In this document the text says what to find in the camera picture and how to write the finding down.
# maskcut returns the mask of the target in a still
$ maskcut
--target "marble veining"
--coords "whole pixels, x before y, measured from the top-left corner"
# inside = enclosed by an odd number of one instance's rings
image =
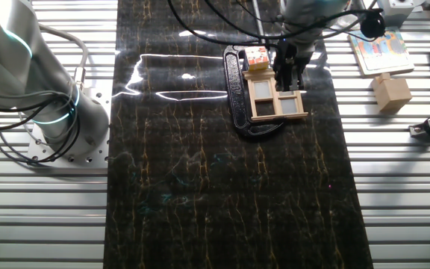
[[[249,40],[203,1],[174,2],[201,34]],[[214,1],[256,31],[230,3]],[[117,25],[105,268],[373,267],[323,43],[305,73],[308,118],[244,140],[224,46],[187,33],[165,0],[120,0]]]

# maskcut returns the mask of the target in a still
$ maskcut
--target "wooden block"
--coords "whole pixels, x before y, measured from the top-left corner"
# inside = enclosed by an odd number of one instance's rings
[[[269,67],[267,48],[263,46],[248,47],[245,49],[245,61],[248,71],[266,69]]]
[[[377,90],[379,85],[385,81],[385,80],[390,80],[391,76],[389,75],[389,73],[382,73],[381,75],[375,77],[373,79],[373,81],[371,82],[371,88],[373,90]]]
[[[374,94],[380,111],[397,111],[412,99],[405,78],[384,80]]]
[[[295,113],[295,114],[285,114],[282,117],[287,118],[289,120],[294,120],[294,119],[304,119],[307,116],[308,116],[308,112],[303,112],[303,113]],[[280,118],[281,118],[280,115],[256,116],[256,117],[252,117],[252,121],[261,122],[261,121],[267,121],[267,120],[276,120]]]
[[[243,71],[242,74],[246,80],[251,79],[253,81],[275,77],[275,72],[273,71],[273,69],[263,69],[263,70],[256,70],[256,71]]]

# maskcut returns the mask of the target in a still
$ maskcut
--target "metal bracket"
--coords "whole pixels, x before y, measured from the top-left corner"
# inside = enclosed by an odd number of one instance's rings
[[[253,123],[250,120],[245,99],[243,77],[240,70],[239,53],[244,49],[245,47],[242,46],[228,46],[223,52],[228,102],[235,130],[245,137],[260,137],[268,135],[280,128],[284,121],[274,120],[273,123],[261,124]]]
[[[97,89],[84,89],[84,93],[92,99],[97,100],[101,103],[102,107],[107,112],[110,118],[110,103],[111,95],[108,93],[102,94]],[[34,124],[32,134],[41,140],[43,140],[43,132],[41,129]],[[44,159],[49,157],[54,150],[51,147],[37,143],[34,139],[31,139],[29,143],[28,157]],[[64,156],[58,160],[48,163],[51,167],[56,168],[108,168],[108,156],[109,156],[109,129],[105,135],[104,142],[102,142],[92,152],[88,152],[84,155],[79,156]]]
[[[424,123],[409,126],[409,133],[411,134],[411,137],[426,143],[430,143],[429,120],[430,119],[427,119]]]

